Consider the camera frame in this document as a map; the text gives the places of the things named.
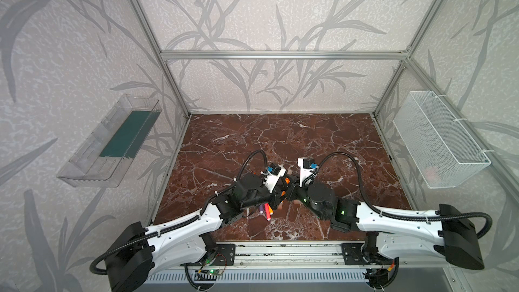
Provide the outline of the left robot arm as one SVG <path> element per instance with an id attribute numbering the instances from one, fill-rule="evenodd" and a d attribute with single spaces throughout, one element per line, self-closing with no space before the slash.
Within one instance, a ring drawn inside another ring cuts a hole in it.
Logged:
<path id="1" fill-rule="evenodd" d="M 213 232 L 238 221 L 249 208 L 278 208 L 290 183 L 281 175 L 245 174 L 210 196 L 200 210 L 164 224 L 129 225 L 89 270 L 107 276 L 112 291 L 135 291 L 156 272 L 211 258 Z"/>

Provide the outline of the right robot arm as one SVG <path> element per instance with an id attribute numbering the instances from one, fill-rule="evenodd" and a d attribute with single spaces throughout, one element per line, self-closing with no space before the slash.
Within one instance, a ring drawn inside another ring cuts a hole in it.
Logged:
<path id="1" fill-rule="evenodd" d="M 319 219 L 328 220 L 332 230 L 365 232 L 367 258 L 432 255 L 459 268 L 485 267 L 478 241 L 492 226 L 488 214 L 463 214 L 447 204 L 441 204 L 438 210 L 417 212 L 380 208 L 339 199 L 330 187 L 318 181 L 306 187 L 291 185 L 287 199 L 300 201 Z"/>

